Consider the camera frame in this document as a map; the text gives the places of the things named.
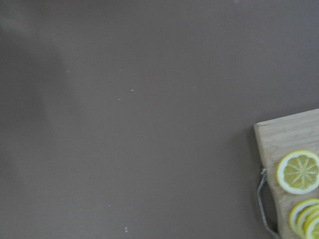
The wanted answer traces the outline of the wooden cutting board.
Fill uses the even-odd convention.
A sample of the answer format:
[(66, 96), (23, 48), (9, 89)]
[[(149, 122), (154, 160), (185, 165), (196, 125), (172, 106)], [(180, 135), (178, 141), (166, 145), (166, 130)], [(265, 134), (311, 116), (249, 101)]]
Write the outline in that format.
[[(289, 214), (297, 203), (318, 198), (319, 190), (303, 195), (286, 192), (278, 183), (276, 171), (281, 159), (296, 150), (319, 153), (319, 111), (311, 110), (286, 117), (267, 120), (254, 125), (255, 137), (261, 157), (261, 181), (257, 188), (257, 201), (262, 222), (274, 239), (297, 239), (289, 225)], [(268, 186), (276, 209), (277, 229), (270, 227), (266, 216), (263, 188)]]

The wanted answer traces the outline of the upper lemon slice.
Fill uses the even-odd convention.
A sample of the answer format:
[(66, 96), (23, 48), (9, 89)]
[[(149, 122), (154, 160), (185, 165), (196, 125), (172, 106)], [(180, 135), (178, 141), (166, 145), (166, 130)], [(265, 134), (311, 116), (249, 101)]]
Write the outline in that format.
[(310, 193), (319, 186), (319, 157), (307, 150), (285, 155), (277, 166), (277, 182), (294, 195)]

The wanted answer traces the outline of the lemon slice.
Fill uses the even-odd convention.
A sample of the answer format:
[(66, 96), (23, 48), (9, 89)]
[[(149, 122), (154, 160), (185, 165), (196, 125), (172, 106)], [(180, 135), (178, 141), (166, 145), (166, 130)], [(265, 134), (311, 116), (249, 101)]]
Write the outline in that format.
[(309, 224), (312, 213), (318, 209), (317, 198), (301, 201), (293, 207), (289, 215), (289, 225), (296, 235), (302, 239), (306, 238), (306, 225)]
[(307, 150), (285, 155), (277, 166), (277, 182), (294, 195), (310, 193), (319, 186), (319, 157)]

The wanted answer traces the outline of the lower lemon slice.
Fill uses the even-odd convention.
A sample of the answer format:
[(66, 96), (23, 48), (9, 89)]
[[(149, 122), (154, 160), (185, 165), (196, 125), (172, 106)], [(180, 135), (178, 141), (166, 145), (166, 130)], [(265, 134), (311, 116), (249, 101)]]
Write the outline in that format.
[(302, 239), (306, 238), (306, 225), (309, 224), (312, 213), (318, 209), (317, 198), (301, 201), (293, 207), (289, 215), (289, 225), (296, 235)]

